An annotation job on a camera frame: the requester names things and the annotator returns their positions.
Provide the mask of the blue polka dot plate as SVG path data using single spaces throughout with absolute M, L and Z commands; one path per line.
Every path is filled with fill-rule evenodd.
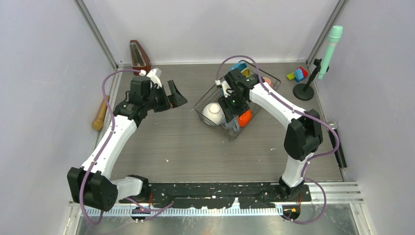
M 245 69 L 247 69 L 247 64 L 245 62 L 238 62 L 234 64 L 229 71 L 231 70 L 238 70 L 239 72 L 243 72 Z

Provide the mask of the brown metronome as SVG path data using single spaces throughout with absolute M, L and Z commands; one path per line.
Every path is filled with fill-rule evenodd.
M 137 40 L 131 40 L 129 42 L 129 45 L 132 58 L 132 69 L 138 71 L 135 71 L 134 75 L 139 76 L 139 72 L 141 70 L 149 72 L 152 68 L 152 64 L 143 47 L 139 44 Z

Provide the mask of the white ceramic bowl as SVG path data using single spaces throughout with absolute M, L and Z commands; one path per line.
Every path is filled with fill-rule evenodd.
M 210 126 L 221 125 L 225 118 L 224 112 L 218 103 L 209 103 L 202 112 L 203 121 Z

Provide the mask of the wire dish rack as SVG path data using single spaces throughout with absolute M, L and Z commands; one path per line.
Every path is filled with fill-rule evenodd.
M 236 77 L 239 81 L 244 76 L 245 83 L 249 85 L 259 82 L 254 64 L 240 60 L 229 71 L 234 69 L 240 73 L 240 76 Z M 278 78 L 262 69 L 259 71 L 264 83 L 268 83 L 274 90 L 279 88 L 281 81 Z M 201 122 L 232 141 L 239 136 L 261 108 L 249 101 L 242 93 L 232 94 L 233 89 L 228 85 L 225 77 L 226 75 L 222 76 L 219 82 L 215 81 L 216 84 L 196 102 L 194 109 Z

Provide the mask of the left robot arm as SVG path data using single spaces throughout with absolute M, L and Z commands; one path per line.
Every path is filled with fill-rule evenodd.
M 113 109 L 108 109 L 111 123 L 92 154 L 79 167 L 72 167 L 67 174 L 74 202 L 83 212 L 94 208 L 108 212 L 120 200 L 134 198 L 143 203 L 149 199 L 148 179 L 128 175 L 111 181 L 113 167 L 127 143 L 149 111 L 163 112 L 187 103 L 173 80 L 168 81 L 171 94 L 167 95 L 160 80 L 161 70 L 139 71 L 130 83 L 125 99 Z

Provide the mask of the wooden rolling pin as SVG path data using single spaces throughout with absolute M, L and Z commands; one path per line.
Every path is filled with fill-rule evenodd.
M 96 117 L 94 119 L 94 121 L 92 122 L 92 129 L 99 131 L 102 129 L 103 124 L 104 124 L 104 119 L 105 119 L 105 115 L 106 115 L 106 110 L 107 110 L 107 106 L 106 106 L 106 102 L 108 102 L 110 99 L 109 95 L 106 95 L 105 98 L 102 100 L 99 109 L 97 111 Z

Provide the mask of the small grey cup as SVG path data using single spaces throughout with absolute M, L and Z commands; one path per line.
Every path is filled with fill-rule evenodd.
M 237 133 L 240 131 L 240 126 L 239 126 L 237 117 L 234 117 L 229 122 L 226 122 L 226 120 L 223 119 L 221 122 L 221 126 L 226 130 L 233 130 L 234 132 L 237 132 Z

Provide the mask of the colourful toy blocks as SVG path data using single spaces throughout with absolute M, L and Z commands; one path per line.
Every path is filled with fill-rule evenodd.
M 286 75 L 286 78 L 288 80 L 294 80 L 297 83 L 303 81 L 304 79 L 306 79 L 309 75 L 309 72 L 304 69 L 303 67 L 298 67 L 296 68 L 292 73 Z

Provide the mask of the pink mug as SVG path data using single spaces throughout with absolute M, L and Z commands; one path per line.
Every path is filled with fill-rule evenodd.
M 262 80 L 264 83 L 268 84 L 270 87 L 273 86 L 273 83 L 271 81 L 271 79 L 267 78 L 267 77 L 262 77 Z

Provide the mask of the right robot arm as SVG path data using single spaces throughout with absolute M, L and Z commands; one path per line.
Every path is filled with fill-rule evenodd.
M 249 103 L 254 103 L 271 114 L 286 130 L 283 146 L 288 159 L 278 182 L 277 196 L 292 201 L 304 184 L 303 168 L 307 160 L 323 142 L 319 113 L 313 109 L 306 111 L 289 102 L 259 74 L 246 77 L 233 69 L 217 78 L 215 84 L 224 93 L 218 98 L 218 103 L 226 123 L 247 112 Z

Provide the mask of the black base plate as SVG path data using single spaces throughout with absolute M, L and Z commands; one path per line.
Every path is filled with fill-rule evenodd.
M 310 202 L 308 185 L 288 192 L 278 183 L 151 183 L 131 199 L 156 208 L 169 204 L 175 209 L 230 208 L 238 204 L 242 209 L 266 209 L 277 203 Z

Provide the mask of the orange bowl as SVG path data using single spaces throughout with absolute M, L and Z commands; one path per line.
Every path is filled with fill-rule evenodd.
M 251 121 L 252 116 L 251 110 L 247 110 L 245 113 L 241 114 L 237 119 L 239 127 L 246 127 Z

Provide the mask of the mint green microphone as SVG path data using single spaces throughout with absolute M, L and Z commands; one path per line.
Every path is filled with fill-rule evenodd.
M 323 76 L 327 73 L 329 63 L 334 54 L 336 45 L 342 37 L 342 33 L 343 33 L 343 27 L 340 25 L 334 25 L 331 31 L 329 32 L 327 47 L 325 49 L 325 52 L 323 54 L 323 57 L 320 63 L 321 68 L 318 73 L 319 80 L 321 80 Z

